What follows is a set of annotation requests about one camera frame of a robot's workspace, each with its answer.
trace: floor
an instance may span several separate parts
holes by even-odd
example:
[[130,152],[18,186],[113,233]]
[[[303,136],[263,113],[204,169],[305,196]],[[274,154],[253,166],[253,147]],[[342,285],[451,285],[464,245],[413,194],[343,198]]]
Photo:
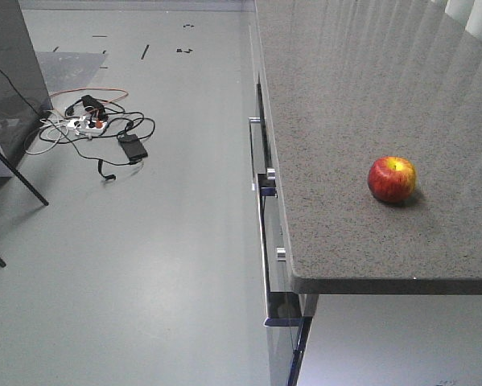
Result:
[[[108,183],[71,146],[26,156],[20,170],[48,207],[17,179],[0,189],[0,386],[269,385],[247,126],[253,14],[24,17],[36,51],[105,51],[89,86],[127,89],[121,103],[156,132],[142,167],[105,166]],[[114,141],[78,145],[125,161]]]

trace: power strip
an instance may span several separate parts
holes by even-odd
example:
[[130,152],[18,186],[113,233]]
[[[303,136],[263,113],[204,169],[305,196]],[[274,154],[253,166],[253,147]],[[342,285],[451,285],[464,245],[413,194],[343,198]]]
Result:
[[90,121],[85,117],[80,117],[69,121],[67,128],[74,130],[76,134],[89,133],[100,135],[105,131],[106,123],[103,121]]

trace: countertop edge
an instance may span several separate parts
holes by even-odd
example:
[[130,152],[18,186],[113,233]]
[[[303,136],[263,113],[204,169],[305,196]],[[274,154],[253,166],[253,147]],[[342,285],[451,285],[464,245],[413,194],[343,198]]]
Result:
[[482,279],[358,279],[290,276],[297,294],[482,295]]

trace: cable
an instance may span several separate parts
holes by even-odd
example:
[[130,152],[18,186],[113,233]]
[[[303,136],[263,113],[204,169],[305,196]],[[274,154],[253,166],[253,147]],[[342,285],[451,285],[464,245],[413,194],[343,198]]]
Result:
[[[31,109],[31,111],[33,111],[35,113],[35,115],[37,117],[40,117],[42,114],[41,112],[37,111],[37,109],[35,107],[33,107],[33,105],[22,95],[22,93],[15,87],[14,83],[12,82],[12,80],[10,79],[10,77],[0,68],[0,73],[6,78],[6,80],[8,81],[8,83],[10,84],[10,86],[14,89],[14,91],[17,93],[17,95],[23,100],[23,102]],[[53,94],[50,95],[50,97],[55,97],[55,96],[58,96],[60,94],[63,94],[63,93],[67,93],[67,92],[76,92],[76,91],[84,91],[84,90],[104,90],[104,91],[120,91],[120,92],[123,92],[124,94],[118,98],[115,98],[115,99],[112,99],[110,101],[105,101],[104,103],[106,104],[111,104],[111,105],[115,105],[117,107],[119,107],[122,111],[121,112],[115,112],[115,113],[123,113],[125,110],[124,108],[122,108],[120,105],[118,105],[116,102],[117,101],[120,101],[124,98],[126,98],[129,93],[126,91],[126,90],[123,90],[121,88],[74,88],[74,89],[71,89],[71,90],[64,90],[64,91],[59,91],[59,92],[55,92]],[[60,112],[58,112],[58,110],[54,109],[60,116],[64,116],[63,114],[60,114]],[[140,118],[135,118],[133,120],[129,119],[129,118],[125,118],[125,117],[117,117],[117,118],[114,118],[112,121],[115,121],[115,120],[119,120],[119,119],[125,119],[128,121],[128,123],[126,124],[126,127],[120,131],[119,133],[117,134],[114,134],[114,135],[110,135],[110,136],[103,136],[101,138],[111,138],[111,137],[116,137],[118,138],[120,134],[124,135],[125,133],[127,133],[128,131],[132,130],[133,128],[135,127],[138,127],[139,125],[141,125],[144,121],[150,121],[153,125],[153,128],[152,130],[145,136],[143,137],[140,137],[139,139],[144,139],[144,138],[148,138],[150,137],[151,135],[153,135],[154,131],[155,131],[155,127],[156,127],[156,124],[154,122],[153,119],[151,118],[147,118],[147,117],[144,117],[144,114],[143,113],[140,113],[140,112],[132,112],[132,113],[126,113],[124,112],[124,114],[128,115],[128,114],[140,114],[141,117]],[[45,149],[45,150],[42,150],[40,152],[37,152],[37,153],[32,153],[32,152],[28,152],[26,150],[26,152],[28,154],[33,154],[33,155],[37,155],[37,154],[43,154],[43,153],[46,153],[48,152],[49,150],[51,150],[52,148],[54,148],[56,145],[59,145],[59,144],[71,144],[72,147],[74,147],[74,150],[77,152],[77,154],[82,157],[82,158],[85,158],[85,159],[89,159],[89,160],[94,160],[94,161],[97,161],[98,164],[97,164],[97,169],[98,169],[98,172],[99,174],[105,179],[105,180],[110,180],[110,179],[115,179],[115,175],[104,175],[102,173],[102,166],[103,166],[103,163],[107,163],[109,165],[113,165],[113,166],[128,166],[128,165],[135,165],[137,163],[140,163],[140,162],[143,162],[142,159],[139,159],[139,160],[135,160],[135,161],[129,161],[128,163],[115,163],[115,162],[111,162],[111,161],[107,161],[103,158],[98,158],[98,157],[89,157],[89,156],[86,156],[86,155],[83,155],[80,150],[78,149],[78,147],[74,144],[74,142],[80,140],[80,139],[84,139],[84,138],[76,138],[76,139],[71,139],[68,137],[68,132],[67,133],[64,133],[62,130],[61,130],[61,126],[63,126],[63,124],[60,123],[60,119],[58,119],[58,122],[55,124],[51,119],[49,118],[46,118],[43,123],[47,123],[48,122],[48,126],[43,126],[41,128],[39,128],[36,132],[34,133],[38,133],[39,134],[39,139],[43,140],[43,141],[47,141],[47,142],[51,142],[52,145]],[[46,130],[46,129],[49,129],[51,128],[51,130],[48,132],[51,133],[53,130],[57,130],[60,135],[57,139],[53,140],[53,139],[50,139],[50,138],[42,138],[42,133]],[[61,137],[64,137],[67,141],[66,142],[61,142],[60,139]]]
[[[56,122],[55,126],[53,126],[53,125],[46,125],[47,122],[46,122],[45,119],[41,119],[40,121],[41,121],[42,123],[44,123],[44,125],[43,125],[40,129],[38,129],[38,130],[36,130],[36,131],[34,131],[34,132],[32,132],[32,133],[37,133],[37,132],[39,132],[39,135],[41,135],[44,131],[46,131],[46,129],[48,129],[48,128],[51,127],[51,129],[47,132],[47,138],[52,141],[52,144],[51,144],[48,148],[46,148],[46,149],[44,149],[44,150],[41,150],[41,151],[36,151],[36,152],[29,151],[28,149],[25,148],[24,151],[26,152],[26,154],[29,154],[29,155],[40,155],[40,154],[47,153],[49,150],[53,149],[56,145],[58,145],[58,143],[60,142],[60,139],[62,139],[62,137],[63,137],[63,136],[62,136],[61,129],[60,129],[61,127],[65,127],[65,129],[66,129],[65,134],[68,134],[68,133],[69,133],[69,129],[67,128],[67,126],[65,125],[65,123],[63,123],[62,121],[60,121],[60,118],[59,118],[59,117],[57,117],[57,122]],[[49,138],[49,134],[52,133],[52,132],[55,131],[55,130],[59,132],[59,133],[58,133],[58,137],[55,138],[55,139]],[[31,133],[26,137],[26,139],[25,139],[25,141],[24,141],[24,144],[26,144],[26,142],[28,141],[28,139],[30,138],[30,136],[31,136]]]
[[33,112],[35,114],[37,114],[37,116],[40,117],[40,112],[37,111],[37,109],[35,107],[33,107],[31,105],[30,102],[27,101],[27,99],[21,94],[21,92],[14,86],[14,84],[12,83],[10,77],[0,68],[0,72],[1,72],[1,75],[3,75],[5,77],[6,80],[8,80],[8,83],[10,84],[10,86],[14,89],[14,91],[17,93],[17,95],[19,96],[19,98],[21,98],[23,100],[24,103],[26,103],[31,110],[33,110]]
[[50,98],[53,98],[53,97],[57,97],[61,94],[67,94],[67,93],[70,93],[70,92],[77,92],[77,91],[89,91],[89,90],[92,90],[92,91],[119,91],[119,92],[123,92],[123,95],[121,96],[118,96],[117,98],[115,99],[111,99],[109,101],[105,101],[105,104],[108,104],[108,103],[113,103],[113,102],[119,102],[119,101],[122,101],[123,99],[125,99],[127,96],[129,96],[129,93],[126,91],[126,90],[123,90],[122,88],[108,88],[108,87],[80,87],[80,88],[71,88],[69,90],[63,90],[63,91],[57,91],[57,92],[54,92],[53,94],[50,94],[49,97]]

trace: red apple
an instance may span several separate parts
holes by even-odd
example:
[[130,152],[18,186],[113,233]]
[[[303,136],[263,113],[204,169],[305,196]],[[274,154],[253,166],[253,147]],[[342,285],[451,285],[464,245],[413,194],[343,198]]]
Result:
[[386,203],[399,203],[409,197],[416,186],[416,169],[405,158],[379,158],[368,175],[373,196]]

